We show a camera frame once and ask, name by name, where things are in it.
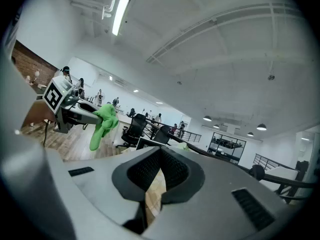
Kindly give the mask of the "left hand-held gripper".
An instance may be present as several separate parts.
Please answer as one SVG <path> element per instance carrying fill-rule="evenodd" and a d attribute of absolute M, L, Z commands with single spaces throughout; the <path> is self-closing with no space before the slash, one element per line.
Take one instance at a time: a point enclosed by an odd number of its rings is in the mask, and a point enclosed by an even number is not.
<path fill-rule="evenodd" d="M 75 122 L 82 125 L 98 125 L 102 122 L 99 116 L 93 114 L 98 109 L 90 102 L 78 101 L 79 98 L 79 89 L 63 76 L 51 79 L 42 99 L 54 114 L 57 126 L 55 132 L 67 134 L 72 128 L 72 124 L 68 122 L 67 111 L 75 104 L 75 108 L 71 109 L 71 118 Z"/>

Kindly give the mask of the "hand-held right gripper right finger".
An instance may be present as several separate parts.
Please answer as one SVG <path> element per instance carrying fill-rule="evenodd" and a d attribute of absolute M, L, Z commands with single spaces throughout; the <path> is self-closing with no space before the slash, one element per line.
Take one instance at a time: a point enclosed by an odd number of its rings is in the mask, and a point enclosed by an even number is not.
<path fill-rule="evenodd" d="M 266 240 L 279 233 L 298 213 L 277 194 L 228 162 L 174 148 L 199 164 L 205 175 L 201 189 L 187 202 L 164 205 L 142 236 L 150 240 Z M 247 190 L 274 219 L 257 230 L 233 192 Z"/>

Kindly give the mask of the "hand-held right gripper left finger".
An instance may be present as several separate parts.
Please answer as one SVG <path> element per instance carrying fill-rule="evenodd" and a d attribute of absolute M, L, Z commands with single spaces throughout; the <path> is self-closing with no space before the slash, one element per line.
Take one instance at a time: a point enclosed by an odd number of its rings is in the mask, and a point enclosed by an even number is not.
<path fill-rule="evenodd" d="M 161 211 L 161 195 L 165 192 L 165 177 L 158 169 L 146 193 L 145 200 L 138 202 L 124 199 L 112 182 L 114 169 L 122 163 L 144 155 L 152 147 L 128 151 L 98 159 L 66 161 L 68 171 L 91 167 L 93 171 L 72 177 L 73 182 L 89 202 L 112 222 L 122 226 L 129 220 L 145 213 L 146 225 L 150 226 Z"/>

